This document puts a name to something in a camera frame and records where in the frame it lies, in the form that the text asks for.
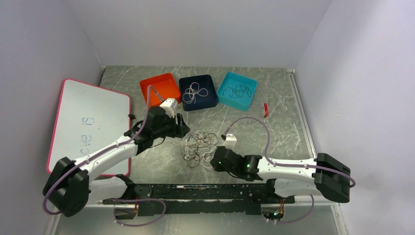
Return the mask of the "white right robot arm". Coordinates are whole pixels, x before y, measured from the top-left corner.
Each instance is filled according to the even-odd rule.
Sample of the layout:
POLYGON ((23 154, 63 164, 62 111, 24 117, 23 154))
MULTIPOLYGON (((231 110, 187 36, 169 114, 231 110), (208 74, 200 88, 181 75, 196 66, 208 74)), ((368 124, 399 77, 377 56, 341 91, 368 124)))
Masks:
POLYGON ((273 181, 264 189, 264 197, 271 203, 281 197, 309 194, 348 203, 354 185, 350 168, 326 153, 318 153, 315 159, 278 160, 260 155, 241 156, 220 146, 210 164, 217 172, 227 172, 248 182, 273 181))

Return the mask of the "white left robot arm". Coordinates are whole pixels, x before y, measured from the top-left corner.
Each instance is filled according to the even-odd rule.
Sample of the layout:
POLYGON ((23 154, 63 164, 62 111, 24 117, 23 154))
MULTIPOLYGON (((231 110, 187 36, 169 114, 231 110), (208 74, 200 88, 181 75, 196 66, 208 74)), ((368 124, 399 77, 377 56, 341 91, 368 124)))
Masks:
POLYGON ((66 217, 80 212, 86 205, 110 198, 124 204, 136 195, 134 183, 125 175, 98 180, 106 170, 151 148, 158 138, 182 138, 189 133, 180 113, 151 107, 143 120, 110 145, 83 158, 61 158, 53 168, 43 189, 43 209, 47 214, 66 217))

